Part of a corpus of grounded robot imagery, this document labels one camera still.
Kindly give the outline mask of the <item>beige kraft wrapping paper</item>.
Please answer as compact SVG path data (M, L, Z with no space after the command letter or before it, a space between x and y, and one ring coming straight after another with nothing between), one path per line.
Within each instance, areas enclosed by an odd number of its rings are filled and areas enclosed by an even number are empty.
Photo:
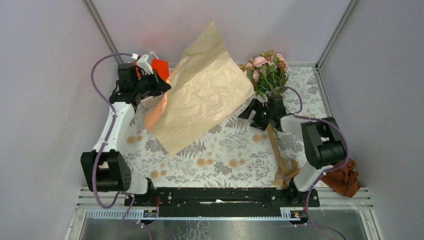
M143 120L170 155L220 124L254 92L214 21L183 52L166 83L171 89Z

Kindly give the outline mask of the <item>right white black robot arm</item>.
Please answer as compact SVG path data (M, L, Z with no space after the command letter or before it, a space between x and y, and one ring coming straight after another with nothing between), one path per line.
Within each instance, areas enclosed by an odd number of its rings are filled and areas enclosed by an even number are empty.
M288 189L286 198L293 206L301 205L307 199L306 192L347 157L346 141L334 118L315 119L288 113L281 95L271 95L266 102L254 98L238 117L251 118L251 127L267 131L279 165L278 174L285 176L276 184ZM303 140L307 162L302 168L294 163L291 169L287 168L273 135L274 130L297 135Z

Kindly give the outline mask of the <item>tan ribbon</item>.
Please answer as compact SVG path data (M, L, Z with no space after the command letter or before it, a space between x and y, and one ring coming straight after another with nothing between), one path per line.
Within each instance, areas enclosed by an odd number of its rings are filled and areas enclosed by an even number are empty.
M272 185L287 189L290 180L293 180L300 172L301 168L298 162L293 158L283 158L279 149L278 141L272 125L269 123L266 127L271 148L277 162L277 170L274 174Z

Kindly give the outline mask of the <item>orange cloth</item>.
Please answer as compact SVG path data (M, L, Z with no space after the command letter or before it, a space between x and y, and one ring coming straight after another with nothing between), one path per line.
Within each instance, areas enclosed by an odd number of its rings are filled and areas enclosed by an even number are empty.
M165 82L167 82L170 76L169 63L167 61L154 58L151 62L151 67L156 70L158 76Z

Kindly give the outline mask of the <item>pink fake flower bouquet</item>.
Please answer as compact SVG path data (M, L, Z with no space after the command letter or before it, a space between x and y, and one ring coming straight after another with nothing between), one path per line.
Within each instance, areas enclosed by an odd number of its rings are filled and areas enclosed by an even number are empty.
M275 94L286 91L283 86L289 79L287 74L289 64L281 54L273 50L263 51L260 56L253 57L246 64L238 66L253 84L255 94L262 100L266 101L274 89Z

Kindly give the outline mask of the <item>brown cloth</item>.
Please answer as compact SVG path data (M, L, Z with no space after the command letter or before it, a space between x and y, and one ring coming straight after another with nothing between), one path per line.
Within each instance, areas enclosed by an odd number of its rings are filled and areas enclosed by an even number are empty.
M346 166L326 173L321 181L338 194L352 198L361 188L355 167L356 162L350 159Z

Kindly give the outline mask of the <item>floral patterned table mat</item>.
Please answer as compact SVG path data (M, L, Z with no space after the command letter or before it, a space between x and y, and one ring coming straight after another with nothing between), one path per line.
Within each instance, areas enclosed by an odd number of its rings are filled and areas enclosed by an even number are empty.
M289 87L302 99L302 116L325 118L316 70L312 66L289 67ZM152 179L155 187L273 187L278 169L266 131L250 127L251 121L238 118L252 97L228 118L175 155L145 129L146 108L137 113L123 134L120 148L132 173ZM300 168L306 163L303 141L295 134L277 132L283 158L295 160Z

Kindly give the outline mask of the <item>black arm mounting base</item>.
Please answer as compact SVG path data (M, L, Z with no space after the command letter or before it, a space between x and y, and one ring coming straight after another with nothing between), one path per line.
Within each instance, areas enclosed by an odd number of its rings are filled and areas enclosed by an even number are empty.
M316 190L294 192L278 188L158 187L128 197L125 206L152 207L159 217L282 217L281 209L318 208Z

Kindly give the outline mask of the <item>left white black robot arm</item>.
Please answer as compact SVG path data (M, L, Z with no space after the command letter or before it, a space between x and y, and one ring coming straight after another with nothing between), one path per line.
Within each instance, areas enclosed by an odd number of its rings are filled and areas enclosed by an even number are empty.
M166 82L170 70L167 63L155 63L147 70L130 62L120 64L117 73L115 89L106 98L109 114L103 131L92 150L82 153L80 162L90 191L135 194L142 205L148 206L155 200L151 182L133 175L122 150L140 101L160 97L171 89Z

